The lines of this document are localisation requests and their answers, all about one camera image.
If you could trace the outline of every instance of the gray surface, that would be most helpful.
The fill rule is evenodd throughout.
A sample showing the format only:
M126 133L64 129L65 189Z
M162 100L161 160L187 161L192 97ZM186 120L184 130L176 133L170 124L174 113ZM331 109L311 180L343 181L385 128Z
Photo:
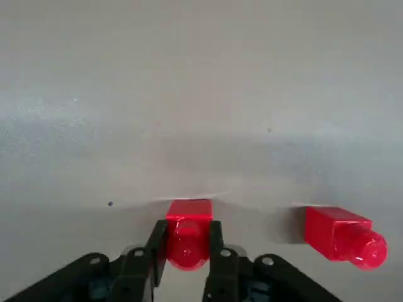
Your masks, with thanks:
M399 301L402 9L2 0L0 297L144 241L164 200L211 196L251 257L280 254L344 301ZM289 207L311 203L373 218L387 263L297 244ZM206 273L168 268L159 301L199 301Z

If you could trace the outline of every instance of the robotic arm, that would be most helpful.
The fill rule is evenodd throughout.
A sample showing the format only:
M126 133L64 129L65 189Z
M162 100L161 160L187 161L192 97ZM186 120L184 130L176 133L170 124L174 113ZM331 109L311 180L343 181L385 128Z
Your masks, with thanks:
M166 260L171 260L172 245L178 242L172 239L178 235L179 222L186 221L183 218L196 219L192 210L183 211L180 207L178 219L178 215L172 215L178 214L178 208L173 207L165 220L157 221L144 247L132 249L111 262L103 254L85 255L6 302L153 302L154 288L160 285ZM341 302L277 255L261 255L254 261L238 255L225 247L221 222L210 219L212 216L202 217L208 226L206 232L195 235L189 228L185 231L199 241L204 240L204 233L207 236L210 273L201 301Z

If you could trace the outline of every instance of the red cylinder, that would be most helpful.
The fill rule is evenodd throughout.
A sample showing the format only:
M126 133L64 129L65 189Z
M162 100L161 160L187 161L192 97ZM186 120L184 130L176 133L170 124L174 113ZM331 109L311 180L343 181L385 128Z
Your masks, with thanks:
M350 261L360 269L375 269L387 258L384 237L360 224L339 226L334 234L334 248L340 259Z

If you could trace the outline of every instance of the glossy red object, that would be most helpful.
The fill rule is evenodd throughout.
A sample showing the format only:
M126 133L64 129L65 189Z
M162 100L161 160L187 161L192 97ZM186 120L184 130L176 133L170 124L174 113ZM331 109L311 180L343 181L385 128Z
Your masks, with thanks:
M192 271L208 260L208 230L213 220L209 199L174 200L167 215L167 257L183 271Z
M305 241L332 261L375 269L387 258L387 243L372 221L338 207L307 207Z

